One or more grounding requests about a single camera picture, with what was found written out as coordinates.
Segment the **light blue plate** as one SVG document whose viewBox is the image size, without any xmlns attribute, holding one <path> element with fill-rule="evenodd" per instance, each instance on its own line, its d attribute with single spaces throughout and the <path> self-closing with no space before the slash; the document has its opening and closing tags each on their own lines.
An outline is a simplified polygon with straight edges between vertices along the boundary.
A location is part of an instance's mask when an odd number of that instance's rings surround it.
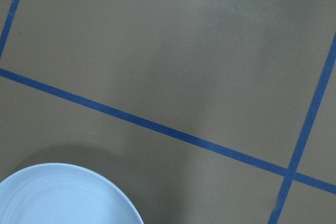
<svg viewBox="0 0 336 224">
<path fill-rule="evenodd" d="M 143 223 L 114 183 L 71 164 L 23 168 L 1 182 L 1 223 Z"/>
</svg>

